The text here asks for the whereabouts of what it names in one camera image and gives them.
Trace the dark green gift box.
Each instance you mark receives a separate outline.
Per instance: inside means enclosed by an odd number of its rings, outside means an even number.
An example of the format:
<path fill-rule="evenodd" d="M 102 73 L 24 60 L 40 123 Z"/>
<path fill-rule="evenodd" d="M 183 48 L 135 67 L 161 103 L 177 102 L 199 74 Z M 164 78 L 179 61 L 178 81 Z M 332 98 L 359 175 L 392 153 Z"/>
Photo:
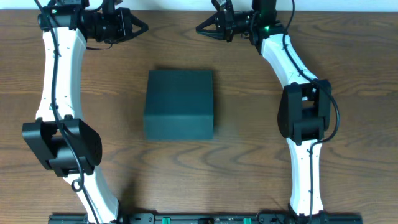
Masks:
<path fill-rule="evenodd" d="M 151 70 L 143 122 L 147 140 L 213 139 L 213 72 Z"/>

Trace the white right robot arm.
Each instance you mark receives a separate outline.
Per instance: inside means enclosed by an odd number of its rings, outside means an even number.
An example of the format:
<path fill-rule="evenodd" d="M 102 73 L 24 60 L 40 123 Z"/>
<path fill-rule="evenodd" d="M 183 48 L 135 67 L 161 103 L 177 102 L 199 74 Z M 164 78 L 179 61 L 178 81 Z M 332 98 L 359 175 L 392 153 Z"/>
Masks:
<path fill-rule="evenodd" d="M 292 47 L 288 28 L 277 20 L 275 1 L 253 1 L 250 11 L 234 10 L 231 1 L 211 3 L 216 13 L 198 25 L 196 32 L 227 42 L 238 34 L 249 39 L 282 85 L 277 124 L 292 163 L 289 221 L 324 223 L 319 155 L 330 122 L 329 81 L 319 80 L 303 64 Z"/>

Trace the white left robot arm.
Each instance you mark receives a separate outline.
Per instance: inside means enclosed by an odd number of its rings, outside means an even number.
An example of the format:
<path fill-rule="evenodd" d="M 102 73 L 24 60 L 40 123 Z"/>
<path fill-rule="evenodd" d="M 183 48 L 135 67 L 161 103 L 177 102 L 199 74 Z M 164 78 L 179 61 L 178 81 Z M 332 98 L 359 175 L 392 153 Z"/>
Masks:
<path fill-rule="evenodd" d="M 55 213 L 49 223 L 137 223 L 119 206 L 102 173 L 100 135 L 85 123 L 81 107 L 81 66 L 87 41 L 107 48 L 148 30 L 119 1 L 50 1 L 39 6 L 38 24 L 45 46 L 44 85 L 35 120 L 24 123 L 22 137 L 41 165 L 64 179 L 77 194 L 84 214 Z"/>

